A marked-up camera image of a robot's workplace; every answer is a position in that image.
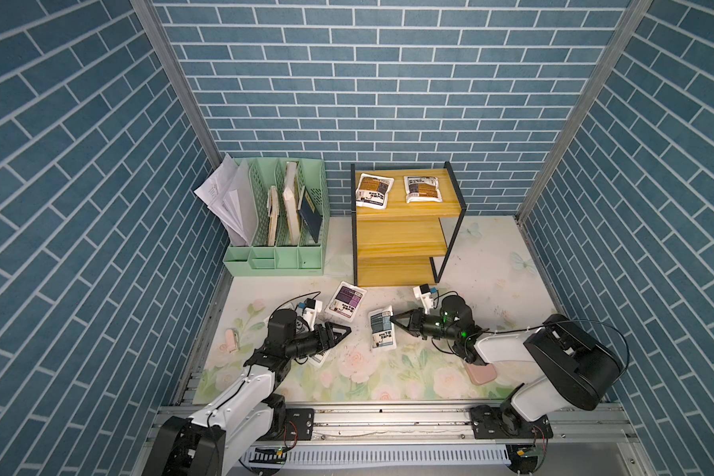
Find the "teal coffee bag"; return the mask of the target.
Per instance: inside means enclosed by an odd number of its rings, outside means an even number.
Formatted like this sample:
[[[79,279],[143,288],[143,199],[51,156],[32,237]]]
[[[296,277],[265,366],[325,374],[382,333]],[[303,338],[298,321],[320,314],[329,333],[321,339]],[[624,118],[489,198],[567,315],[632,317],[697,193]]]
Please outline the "teal coffee bag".
[[[371,326],[371,349],[393,350],[397,348],[395,324],[391,321],[394,315],[392,305],[369,311],[368,317]]]
[[[315,354],[312,357],[309,357],[309,359],[307,359],[307,363],[319,368],[325,363],[327,357],[329,357],[329,351],[325,351],[323,353]]]

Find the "wooden black-frame three-tier shelf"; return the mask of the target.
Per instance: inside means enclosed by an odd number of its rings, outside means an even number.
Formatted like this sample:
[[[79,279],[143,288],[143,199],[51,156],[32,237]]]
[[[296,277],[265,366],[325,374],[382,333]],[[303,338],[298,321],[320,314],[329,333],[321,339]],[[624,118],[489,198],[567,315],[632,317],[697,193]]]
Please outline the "wooden black-frame three-tier shelf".
[[[350,174],[353,283],[363,288],[439,283],[467,211],[452,164],[371,172],[352,164]],[[367,175],[395,181],[385,209],[356,204],[359,182]],[[406,202],[406,177],[437,178],[442,201]]]

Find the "yellow coffee bag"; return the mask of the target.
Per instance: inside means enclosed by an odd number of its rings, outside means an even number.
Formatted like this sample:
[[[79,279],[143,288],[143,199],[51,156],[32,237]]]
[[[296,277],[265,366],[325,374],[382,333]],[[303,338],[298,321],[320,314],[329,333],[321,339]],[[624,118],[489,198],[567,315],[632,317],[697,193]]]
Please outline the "yellow coffee bag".
[[[362,174],[355,190],[356,205],[378,210],[386,209],[394,182],[393,178]]]
[[[437,177],[404,177],[406,203],[434,202],[442,203],[440,179]]]

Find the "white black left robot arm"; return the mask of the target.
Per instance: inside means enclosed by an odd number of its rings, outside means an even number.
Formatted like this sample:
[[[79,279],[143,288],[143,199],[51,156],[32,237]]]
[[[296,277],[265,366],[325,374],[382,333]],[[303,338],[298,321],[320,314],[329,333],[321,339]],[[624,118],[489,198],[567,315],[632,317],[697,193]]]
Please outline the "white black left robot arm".
[[[145,475],[224,475],[259,438],[285,426],[285,398],[275,390],[294,360],[337,347],[351,327],[333,322],[298,333],[292,309],[274,311],[263,344],[244,363],[239,378],[188,418],[172,416],[160,428]]]

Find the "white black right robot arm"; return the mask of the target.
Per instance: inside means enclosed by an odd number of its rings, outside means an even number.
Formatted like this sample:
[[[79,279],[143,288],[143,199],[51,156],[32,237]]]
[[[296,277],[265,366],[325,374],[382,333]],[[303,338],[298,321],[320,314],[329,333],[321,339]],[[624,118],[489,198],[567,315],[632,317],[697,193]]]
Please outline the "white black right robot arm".
[[[557,313],[534,327],[489,330],[475,322],[463,297],[452,295],[441,301],[438,315],[424,307],[393,315],[391,321],[413,337],[448,341],[449,351],[467,364],[522,362],[539,368],[533,381],[519,384],[499,406],[470,409],[478,440],[547,441],[553,437],[549,413],[595,410],[629,366],[627,358]]]

